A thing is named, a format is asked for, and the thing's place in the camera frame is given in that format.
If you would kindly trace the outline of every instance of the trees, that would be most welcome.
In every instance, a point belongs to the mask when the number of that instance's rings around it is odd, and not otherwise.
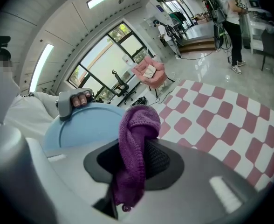
[[[76,85],[80,85],[78,81],[79,76],[79,66],[75,69],[74,73],[72,74],[70,81],[72,81]]]
[[[140,51],[136,56],[134,56],[134,61],[139,64],[148,54],[146,53],[145,49]]]
[[[113,98],[113,96],[114,94],[112,92],[110,92],[107,88],[104,88],[98,97],[108,102]]]
[[[126,27],[124,24],[120,24],[117,28],[109,32],[109,35],[115,40],[119,41],[121,40],[125,35],[129,34],[131,32],[130,29]]]

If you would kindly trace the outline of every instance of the black pants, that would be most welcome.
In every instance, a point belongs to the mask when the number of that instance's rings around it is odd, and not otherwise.
[[[239,62],[242,61],[241,52],[240,52],[242,47],[240,25],[225,21],[223,23],[223,27],[229,34],[232,42],[232,50],[231,50],[232,65],[236,65],[237,61]]]

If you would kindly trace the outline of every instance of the pink and white checkered rug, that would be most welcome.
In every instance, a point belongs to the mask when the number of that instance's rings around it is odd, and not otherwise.
[[[183,80],[159,107],[159,137],[207,152],[257,190],[274,182],[274,111],[238,93]]]

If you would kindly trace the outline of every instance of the black chair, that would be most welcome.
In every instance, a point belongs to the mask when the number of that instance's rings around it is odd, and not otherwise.
[[[127,92],[127,90],[129,89],[129,85],[126,84],[125,82],[123,82],[123,80],[119,77],[119,75],[117,74],[117,72],[115,70],[112,70],[112,74],[115,76],[115,78],[118,81],[118,85],[115,87],[115,89],[120,90],[120,93],[117,93],[118,97],[121,97],[122,95],[125,96],[124,98],[124,104],[127,104],[127,99],[131,99],[131,101],[133,101],[133,99],[131,98],[131,95],[136,94],[136,91],[134,91],[134,89],[132,89],[130,92]]]
[[[263,70],[264,63],[266,61],[266,56],[270,56],[274,58],[274,32],[269,33],[266,29],[263,31],[261,35],[262,44],[263,44],[263,62],[262,62],[262,68]]]

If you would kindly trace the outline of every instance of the wooden step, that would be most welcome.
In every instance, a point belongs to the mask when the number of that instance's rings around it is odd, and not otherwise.
[[[199,40],[193,40],[193,41],[188,41],[188,40],[185,40],[183,45],[184,47],[185,46],[191,46],[191,45],[194,45],[194,44],[211,44],[211,43],[214,43],[214,38],[207,38],[207,39],[199,39]]]
[[[216,50],[214,43],[208,44],[194,44],[189,46],[180,47],[179,51],[184,52],[191,52],[191,51],[203,51],[203,50]]]

